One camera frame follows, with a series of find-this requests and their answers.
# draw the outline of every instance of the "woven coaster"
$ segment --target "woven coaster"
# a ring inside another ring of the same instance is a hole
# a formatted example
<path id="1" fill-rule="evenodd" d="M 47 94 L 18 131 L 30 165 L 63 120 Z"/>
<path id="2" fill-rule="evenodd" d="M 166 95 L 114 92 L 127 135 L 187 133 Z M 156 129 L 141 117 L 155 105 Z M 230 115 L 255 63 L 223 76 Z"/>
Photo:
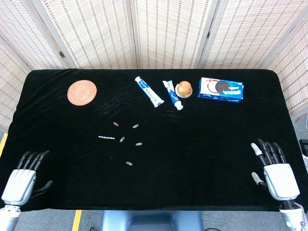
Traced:
<path id="1" fill-rule="evenodd" d="M 94 99 L 96 92 L 94 83 L 88 80 L 80 80 L 69 87 L 67 98 L 73 105 L 83 106 Z"/>

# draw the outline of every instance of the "blue packaging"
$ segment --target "blue packaging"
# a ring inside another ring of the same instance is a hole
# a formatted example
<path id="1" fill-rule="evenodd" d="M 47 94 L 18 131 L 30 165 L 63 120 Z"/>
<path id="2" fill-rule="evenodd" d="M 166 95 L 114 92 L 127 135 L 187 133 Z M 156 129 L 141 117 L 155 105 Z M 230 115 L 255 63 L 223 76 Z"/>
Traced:
<path id="1" fill-rule="evenodd" d="M 243 89 L 241 82 L 202 77 L 199 81 L 198 97 L 238 103 L 243 99 Z"/>

